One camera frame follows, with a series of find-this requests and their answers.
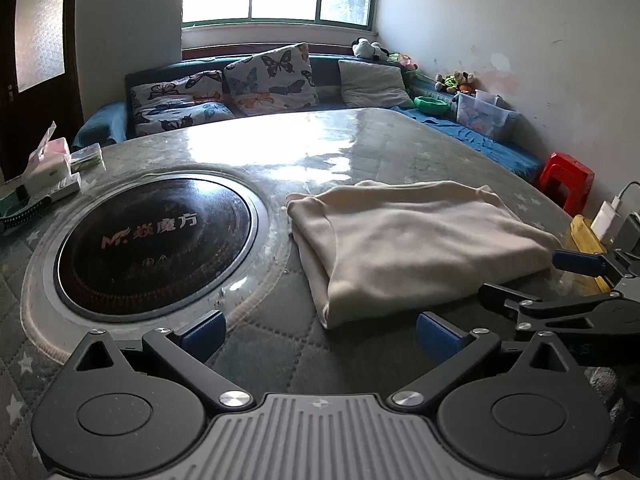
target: blue sofa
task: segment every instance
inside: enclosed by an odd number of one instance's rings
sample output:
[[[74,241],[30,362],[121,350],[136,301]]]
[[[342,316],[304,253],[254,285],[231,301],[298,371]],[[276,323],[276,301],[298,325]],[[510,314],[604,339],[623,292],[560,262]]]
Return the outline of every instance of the blue sofa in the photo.
[[[134,121],[129,99],[130,90],[138,85],[161,83],[180,79],[204,70],[222,70],[229,63],[243,59],[246,56],[206,57],[190,61],[183,61],[160,68],[143,70],[125,76],[126,101],[105,104],[80,128],[72,143],[73,151],[98,142],[101,146],[109,146],[116,142],[124,142],[135,137]],[[320,99],[320,104],[311,110],[337,110],[346,108],[340,95],[339,59],[358,60],[353,56],[338,56],[335,54],[310,54],[309,60],[314,74],[314,83]],[[391,62],[378,63],[400,67],[405,84],[408,86],[408,74],[404,67]],[[223,89],[228,93],[226,82]]]

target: tissue box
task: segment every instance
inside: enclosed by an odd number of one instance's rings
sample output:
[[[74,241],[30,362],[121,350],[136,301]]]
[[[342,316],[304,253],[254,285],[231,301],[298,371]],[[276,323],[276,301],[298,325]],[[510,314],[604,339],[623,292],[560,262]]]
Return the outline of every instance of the tissue box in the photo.
[[[38,147],[29,156],[27,169],[22,174],[22,183],[29,195],[36,195],[71,176],[71,154],[66,139],[49,140],[55,129],[56,123],[51,123]]]

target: stuffed toy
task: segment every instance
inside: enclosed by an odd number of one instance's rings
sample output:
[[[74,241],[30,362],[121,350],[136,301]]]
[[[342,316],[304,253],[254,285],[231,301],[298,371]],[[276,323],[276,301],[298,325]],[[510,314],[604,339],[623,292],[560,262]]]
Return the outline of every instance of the stuffed toy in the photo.
[[[369,43],[366,38],[359,38],[351,43],[353,55],[361,59],[372,59],[374,61],[386,61],[389,59],[389,51],[382,48],[378,42]]]
[[[472,72],[460,72],[456,70],[453,74],[444,77],[442,74],[436,76],[436,90],[438,92],[448,92],[455,94],[462,92],[463,94],[471,95],[476,89],[474,84],[478,80]]]
[[[395,61],[396,63],[400,63],[408,70],[418,70],[418,65],[414,63],[414,60],[411,59],[407,54],[401,54],[400,52],[396,54],[391,54],[389,56],[391,61]]]

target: gray pillow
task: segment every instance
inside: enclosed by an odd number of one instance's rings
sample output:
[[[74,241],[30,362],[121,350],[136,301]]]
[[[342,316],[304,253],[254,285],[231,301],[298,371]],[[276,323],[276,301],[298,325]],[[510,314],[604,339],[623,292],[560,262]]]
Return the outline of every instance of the gray pillow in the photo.
[[[349,108],[391,108],[411,104],[397,66],[341,59],[338,67],[342,100]]]

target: window frame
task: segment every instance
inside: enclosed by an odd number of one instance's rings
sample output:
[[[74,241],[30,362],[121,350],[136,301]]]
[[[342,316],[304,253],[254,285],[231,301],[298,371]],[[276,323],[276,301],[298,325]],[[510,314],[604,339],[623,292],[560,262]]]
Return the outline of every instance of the window frame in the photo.
[[[223,25],[229,23],[299,23],[301,25],[331,25],[332,27],[354,28],[357,30],[373,30],[373,20],[376,11],[376,0],[369,0],[369,15],[367,24],[334,22],[320,18],[322,0],[316,0],[316,16],[313,20],[296,20],[293,18],[252,18],[252,0],[249,0],[248,18],[225,18],[223,20],[200,20],[199,22],[182,22],[182,28],[199,27],[201,25]]]

